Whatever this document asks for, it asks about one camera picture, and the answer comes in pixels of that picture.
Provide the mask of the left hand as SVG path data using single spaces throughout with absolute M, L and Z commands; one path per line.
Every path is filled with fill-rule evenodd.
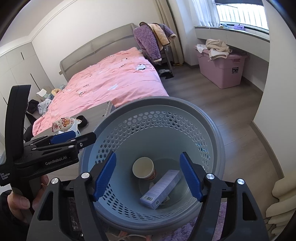
M 9 205 L 9 209 L 12 214 L 23 221 L 24 223 L 29 224 L 29 220 L 24 216 L 23 212 L 25 210 L 29 210 L 32 207 L 34 210 L 37 209 L 39 202 L 44 194 L 47 185 L 49 183 L 48 175 L 44 175 L 41 177 L 41 189 L 38 191 L 35 199 L 30 202 L 27 198 L 23 197 L 20 194 L 14 193 L 13 191 L 8 195 L 7 201 Z

